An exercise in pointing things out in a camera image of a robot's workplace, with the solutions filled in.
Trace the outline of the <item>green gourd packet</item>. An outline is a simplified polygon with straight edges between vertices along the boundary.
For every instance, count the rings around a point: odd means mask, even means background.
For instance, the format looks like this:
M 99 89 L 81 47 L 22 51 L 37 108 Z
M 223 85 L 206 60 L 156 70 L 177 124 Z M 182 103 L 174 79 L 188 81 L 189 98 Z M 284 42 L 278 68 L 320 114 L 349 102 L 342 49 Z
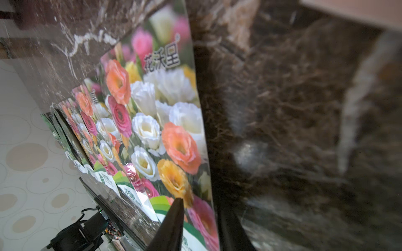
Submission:
M 62 126 L 55 115 L 52 113 L 41 114 L 42 120 L 49 127 L 52 135 L 56 139 L 56 141 L 62 146 L 66 157 L 71 161 L 80 161 L 79 156 L 77 155 L 75 149 L 73 148 L 72 143 L 67 138 Z

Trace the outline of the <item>orange striped seed packet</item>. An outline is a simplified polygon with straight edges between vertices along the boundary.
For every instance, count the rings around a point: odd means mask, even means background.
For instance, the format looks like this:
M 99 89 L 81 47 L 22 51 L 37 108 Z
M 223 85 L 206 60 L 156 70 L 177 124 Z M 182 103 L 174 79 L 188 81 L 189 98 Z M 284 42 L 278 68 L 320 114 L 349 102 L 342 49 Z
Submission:
M 304 6 L 394 31 L 402 30 L 402 2 L 387 0 L 306 0 Z

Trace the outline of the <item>flower seed packet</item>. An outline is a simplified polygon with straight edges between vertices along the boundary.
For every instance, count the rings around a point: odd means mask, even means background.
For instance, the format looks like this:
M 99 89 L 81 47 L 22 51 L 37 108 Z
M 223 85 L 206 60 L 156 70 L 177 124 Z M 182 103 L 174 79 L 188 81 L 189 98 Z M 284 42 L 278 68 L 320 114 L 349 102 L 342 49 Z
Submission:
M 125 150 L 122 135 L 118 131 L 112 114 L 103 101 L 102 93 L 85 84 L 73 89 L 80 116 L 86 126 L 86 136 L 94 141 L 94 154 L 98 158 L 95 171 L 100 180 L 117 194 L 125 195 L 128 202 L 138 207 L 153 222 L 158 217 L 141 187 L 142 182 L 135 177 L 134 168 L 119 156 Z
M 120 197 L 118 186 L 111 175 L 111 171 L 114 170 L 112 163 L 103 156 L 100 148 L 97 147 L 97 137 L 88 131 L 81 116 L 82 113 L 78 110 L 75 102 L 68 98 L 58 103 L 58 108 L 77 138 L 79 148 L 77 152 L 88 173 Z
M 100 59 L 97 79 L 147 202 L 163 221 L 183 200 L 185 251 L 220 249 L 191 29 L 184 1 L 169 1 Z

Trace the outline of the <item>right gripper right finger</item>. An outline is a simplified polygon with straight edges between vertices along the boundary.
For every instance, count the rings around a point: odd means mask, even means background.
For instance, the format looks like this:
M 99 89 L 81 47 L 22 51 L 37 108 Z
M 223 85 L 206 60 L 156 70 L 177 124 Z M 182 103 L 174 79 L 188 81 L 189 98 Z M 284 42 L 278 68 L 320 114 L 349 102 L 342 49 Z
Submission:
M 217 215 L 221 251 L 256 251 L 238 217 L 223 200 L 217 202 Z

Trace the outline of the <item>flower seed packet back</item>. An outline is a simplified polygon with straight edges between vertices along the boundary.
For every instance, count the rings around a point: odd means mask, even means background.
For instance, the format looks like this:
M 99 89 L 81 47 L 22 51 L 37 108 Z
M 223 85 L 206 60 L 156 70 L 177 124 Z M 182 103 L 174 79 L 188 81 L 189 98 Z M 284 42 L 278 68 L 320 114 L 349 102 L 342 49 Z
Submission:
M 94 154 L 98 158 L 95 171 L 100 180 L 117 194 L 125 195 L 128 202 L 138 207 L 153 222 L 158 217 L 141 187 L 142 182 L 135 177 L 134 168 L 119 156 L 125 150 L 122 135 L 118 131 L 112 114 L 103 101 L 102 93 L 85 84 L 73 89 L 80 116 L 86 126 L 86 136 L 94 141 Z

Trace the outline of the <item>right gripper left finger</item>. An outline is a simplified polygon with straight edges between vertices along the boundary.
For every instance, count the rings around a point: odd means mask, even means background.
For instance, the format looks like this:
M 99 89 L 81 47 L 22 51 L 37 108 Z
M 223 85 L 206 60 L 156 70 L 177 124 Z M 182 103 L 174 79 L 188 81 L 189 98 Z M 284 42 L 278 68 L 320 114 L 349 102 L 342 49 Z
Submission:
M 177 198 L 171 205 L 147 251 L 180 251 L 182 248 L 184 202 Z

